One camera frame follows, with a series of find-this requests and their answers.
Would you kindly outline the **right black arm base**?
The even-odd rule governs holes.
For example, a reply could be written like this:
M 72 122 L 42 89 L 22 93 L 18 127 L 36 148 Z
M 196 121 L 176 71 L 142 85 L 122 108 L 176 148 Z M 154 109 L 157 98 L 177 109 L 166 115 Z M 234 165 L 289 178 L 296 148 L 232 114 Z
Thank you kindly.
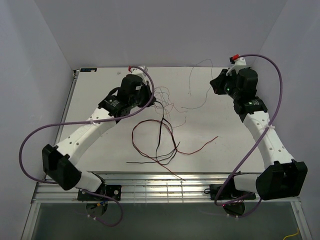
M 210 184 L 208 188 L 206 188 L 203 193 L 206 195 L 210 196 L 210 199 L 212 201 L 215 200 L 218 191 L 220 190 L 220 188 L 222 187 L 221 184 Z M 221 194 L 218 197 L 218 200 L 221 201 L 232 201 L 235 200 L 237 198 L 243 197 L 240 200 L 234 201 L 230 204 L 224 204 L 222 207 L 224 209 L 224 211 L 233 216 L 233 217 L 239 217 L 242 216 L 245 213 L 245 200 L 255 200 L 256 199 L 256 194 L 255 193 L 249 193 L 246 191 L 242 191 L 242 190 L 237 190 L 235 189 L 233 186 L 226 186 Z

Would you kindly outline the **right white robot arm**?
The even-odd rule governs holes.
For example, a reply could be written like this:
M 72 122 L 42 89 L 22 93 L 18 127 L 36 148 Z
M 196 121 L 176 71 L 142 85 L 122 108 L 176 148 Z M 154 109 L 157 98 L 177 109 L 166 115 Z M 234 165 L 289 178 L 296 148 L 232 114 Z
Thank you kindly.
M 243 193 L 258 194 L 263 200 L 297 197 L 303 187 L 308 168 L 288 152 L 274 129 L 268 109 L 257 93 L 258 74 L 250 69 L 223 69 L 210 81 L 217 95 L 233 99 L 234 111 L 251 133 L 261 154 L 261 174 L 235 173 L 218 188 L 219 199 L 237 199 Z

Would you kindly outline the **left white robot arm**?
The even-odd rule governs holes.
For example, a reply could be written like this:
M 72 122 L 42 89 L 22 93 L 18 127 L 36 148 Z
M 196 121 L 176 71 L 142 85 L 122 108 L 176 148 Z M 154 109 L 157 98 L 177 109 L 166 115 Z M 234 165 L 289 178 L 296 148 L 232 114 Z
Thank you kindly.
M 55 146 L 47 144 L 42 149 L 45 174 L 65 191 L 85 189 L 95 200 L 102 199 L 106 195 L 104 181 L 92 172 L 78 169 L 80 158 L 106 131 L 128 117 L 133 108 L 149 107 L 154 101 L 147 75 L 133 68 L 121 85 L 98 104 L 85 124 Z

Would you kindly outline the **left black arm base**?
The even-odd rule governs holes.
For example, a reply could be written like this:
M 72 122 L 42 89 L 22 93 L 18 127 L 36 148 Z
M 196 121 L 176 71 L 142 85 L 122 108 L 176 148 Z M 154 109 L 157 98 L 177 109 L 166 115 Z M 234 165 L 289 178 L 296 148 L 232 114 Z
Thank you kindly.
M 94 217 L 103 216 L 108 209 L 109 203 L 112 201 L 108 198 L 112 198 L 119 202 L 122 195 L 121 185 L 102 185 L 94 194 L 89 194 L 84 190 L 79 190 L 77 194 L 77 200 L 80 202 L 86 202 L 86 211 L 88 214 Z

